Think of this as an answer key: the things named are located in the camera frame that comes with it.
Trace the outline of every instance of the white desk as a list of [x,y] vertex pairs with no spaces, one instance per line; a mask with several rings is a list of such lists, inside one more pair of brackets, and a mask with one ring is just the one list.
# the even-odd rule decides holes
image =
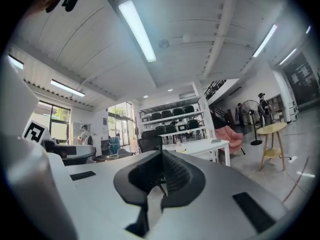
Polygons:
[[183,142],[180,147],[176,146],[176,144],[163,145],[162,149],[169,150],[169,151],[177,151],[182,154],[188,154],[194,157],[204,158],[204,159],[207,159],[208,157],[204,157],[203,154],[206,152],[211,152],[212,160],[216,160],[216,162],[218,163],[219,158],[218,156],[216,156],[214,151],[224,148],[225,165],[230,166],[229,141],[221,140],[220,143],[211,144],[212,140],[214,140],[214,138]]

